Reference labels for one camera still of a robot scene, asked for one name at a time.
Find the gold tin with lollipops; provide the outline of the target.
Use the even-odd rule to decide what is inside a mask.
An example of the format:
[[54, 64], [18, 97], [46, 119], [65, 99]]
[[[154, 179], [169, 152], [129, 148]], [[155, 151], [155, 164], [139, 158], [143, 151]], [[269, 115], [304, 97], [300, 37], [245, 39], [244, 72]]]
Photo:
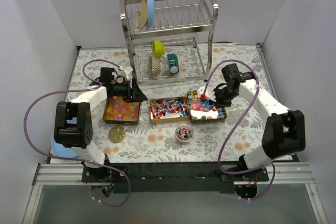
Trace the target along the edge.
[[152, 99], [149, 111], [153, 124], [184, 122], [190, 118], [187, 97]]

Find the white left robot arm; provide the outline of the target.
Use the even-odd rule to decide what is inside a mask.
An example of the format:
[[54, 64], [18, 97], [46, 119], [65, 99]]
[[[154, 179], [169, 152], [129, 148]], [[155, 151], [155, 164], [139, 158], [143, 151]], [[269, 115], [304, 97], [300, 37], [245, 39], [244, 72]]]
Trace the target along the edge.
[[92, 79], [88, 91], [56, 106], [54, 140], [57, 144], [77, 153], [78, 158], [94, 168], [93, 175], [100, 182], [111, 178], [112, 170], [107, 156], [92, 141], [93, 127], [91, 111], [110, 96], [122, 98], [125, 102], [143, 102], [147, 97], [140, 90], [132, 67], [102, 67], [100, 76]]

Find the tin with star candies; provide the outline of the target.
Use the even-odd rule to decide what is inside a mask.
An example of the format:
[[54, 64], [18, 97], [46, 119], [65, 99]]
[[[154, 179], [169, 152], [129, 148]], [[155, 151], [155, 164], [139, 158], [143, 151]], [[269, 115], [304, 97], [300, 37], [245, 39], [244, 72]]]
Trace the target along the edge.
[[192, 125], [218, 123], [226, 120], [225, 108], [215, 106], [214, 102], [210, 100], [202, 101], [197, 91], [188, 91], [186, 97]]

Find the tin with gummy candies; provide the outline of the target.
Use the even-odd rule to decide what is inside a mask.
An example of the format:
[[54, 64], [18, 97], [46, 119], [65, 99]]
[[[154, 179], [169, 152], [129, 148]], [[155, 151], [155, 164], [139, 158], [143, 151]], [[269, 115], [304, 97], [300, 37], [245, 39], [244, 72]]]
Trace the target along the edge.
[[106, 124], [138, 125], [141, 102], [125, 102], [122, 97], [109, 97], [103, 113]]

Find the clear glass jar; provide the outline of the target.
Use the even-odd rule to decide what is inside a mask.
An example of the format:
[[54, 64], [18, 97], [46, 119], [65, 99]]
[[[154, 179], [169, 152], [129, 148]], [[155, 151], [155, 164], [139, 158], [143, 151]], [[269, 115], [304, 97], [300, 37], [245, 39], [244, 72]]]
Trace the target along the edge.
[[175, 130], [175, 138], [181, 144], [189, 143], [194, 137], [194, 131], [190, 125], [181, 124]]

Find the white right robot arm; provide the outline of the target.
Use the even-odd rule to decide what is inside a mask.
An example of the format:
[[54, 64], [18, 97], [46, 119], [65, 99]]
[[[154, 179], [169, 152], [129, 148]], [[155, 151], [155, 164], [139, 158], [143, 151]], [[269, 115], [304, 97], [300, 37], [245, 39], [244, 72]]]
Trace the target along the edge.
[[306, 148], [305, 117], [300, 110], [291, 110], [279, 103], [260, 84], [252, 72], [241, 72], [235, 63], [222, 68], [225, 84], [214, 89], [218, 105], [229, 107], [238, 96], [249, 102], [266, 121], [261, 145], [239, 158], [236, 168], [226, 171], [242, 180], [251, 180], [257, 170], [283, 156], [302, 152]]

